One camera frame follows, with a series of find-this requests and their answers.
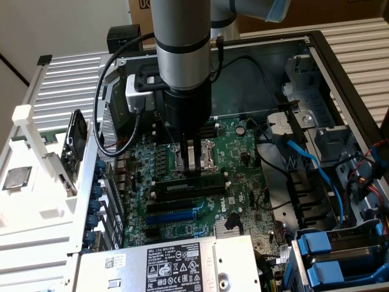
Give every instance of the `green circuit board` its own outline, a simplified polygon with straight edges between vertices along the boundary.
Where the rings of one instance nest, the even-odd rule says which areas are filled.
[[[218,220],[225,220],[232,213],[239,213],[245,235],[251,235],[253,247],[263,254],[278,252],[276,240],[269,240],[269,232],[274,229],[271,211],[256,210],[250,206],[250,192],[255,198],[265,188],[262,168],[255,166],[254,137],[252,130],[246,130],[245,135],[238,136],[236,128],[246,128],[246,121],[239,119],[224,119],[217,121],[218,135],[210,139],[215,143],[214,160],[218,170],[225,169],[231,182],[225,195],[193,198],[193,204],[201,207],[197,211],[196,220],[179,221],[159,224],[160,237],[157,239],[171,240],[176,238],[193,238],[214,235],[214,226]],[[250,155],[249,162],[244,162],[241,153]],[[156,145],[151,137],[144,135],[142,141],[131,149],[133,162],[126,161],[127,174],[124,182],[123,202],[126,210],[125,241],[123,247],[142,246],[152,243],[155,238],[149,238],[144,230],[156,226],[147,225],[147,205],[155,204],[151,198],[152,177],[160,181],[178,179],[175,172],[174,145]],[[131,191],[131,173],[140,172],[142,182],[137,185],[136,192]]]

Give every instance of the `white wall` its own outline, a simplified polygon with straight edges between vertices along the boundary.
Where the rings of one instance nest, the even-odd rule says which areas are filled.
[[[107,50],[111,26],[130,24],[128,0],[0,0],[0,52],[31,81],[39,56]],[[27,90],[0,61],[0,151]]]

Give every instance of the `cardboard box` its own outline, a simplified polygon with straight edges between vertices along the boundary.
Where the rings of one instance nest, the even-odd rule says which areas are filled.
[[[265,23],[242,15],[238,15],[237,20],[240,33],[256,32],[382,17],[386,4],[386,0],[291,0],[281,23]],[[150,0],[129,0],[129,9],[133,23],[140,24],[142,35],[153,31]]]

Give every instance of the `power supply label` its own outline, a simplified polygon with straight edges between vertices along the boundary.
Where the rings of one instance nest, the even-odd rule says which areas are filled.
[[[146,292],[200,292],[200,243],[147,250]]]

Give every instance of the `motherboard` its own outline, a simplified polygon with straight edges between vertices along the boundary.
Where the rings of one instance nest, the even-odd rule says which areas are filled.
[[[278,252],[283,239],[275,234],[272,211],[256,205],[266,185],[255,160],[254,130],[239,118],[217,120],[213,127],[215,137],[202,141],[199,178],[181,176],[179,143],[172,138],[158,144],[155,132],[144,134],[119,157],[115,173],[126,211],[124,248],[219,236],[218,226],[223,228],[233,214],[239,215],[241,233],[251,235],[260,254]]]

